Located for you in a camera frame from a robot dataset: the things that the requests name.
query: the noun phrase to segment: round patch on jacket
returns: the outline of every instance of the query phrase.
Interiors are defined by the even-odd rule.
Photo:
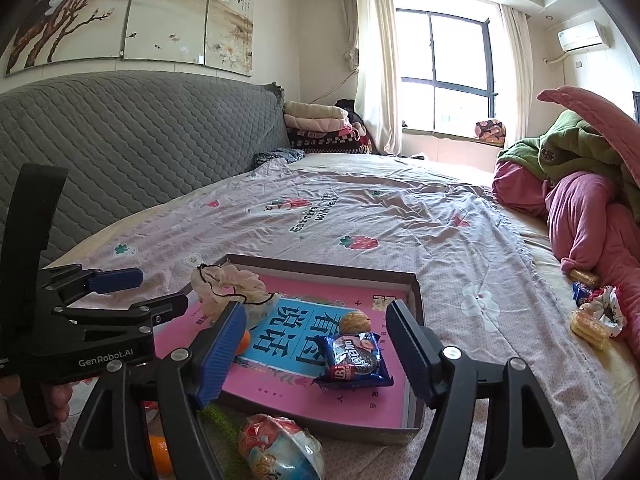
[[[548,148],[542,148],[542,150],[540,151],[540,155],[542,155],[542,158],[545,162],[553,162],[554,160],[556,160],[554,152],[552,152]]]

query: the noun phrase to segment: hand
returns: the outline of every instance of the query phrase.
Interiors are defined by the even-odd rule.
[[[0,395],[12,397],[20,391],[20,377],[12,375],[0,379]],[[53,416],[57,422],[65,422],[69,417],[69,400],[71,400],[71,384],[53,386],[49,400],[53,407]]]

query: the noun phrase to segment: quilted headboard cover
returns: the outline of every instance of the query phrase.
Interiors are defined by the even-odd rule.
[[[284,94],[173,72],[62,76],[0,95],[0,233],[25,162],[69,169],[51,262],[143,209],[250,169],[257,152],[287,147]]]

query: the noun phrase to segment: window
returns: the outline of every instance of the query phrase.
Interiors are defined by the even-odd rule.
[[[473,137],[495,112],[489,20],[396,9],[396,29],[406,127]]]

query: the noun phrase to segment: blue wrapper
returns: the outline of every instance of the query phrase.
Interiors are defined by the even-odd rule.
[[[589,296],[593,294],[593,289],[584,283],[574,282],[574,301],[577,306],[587,303]]]
[[[314,340],[326,363],[324,374],[314,382],[337,389],[392,386],[394,378],[386,370],[379,339],[372,332],[316,336]]]

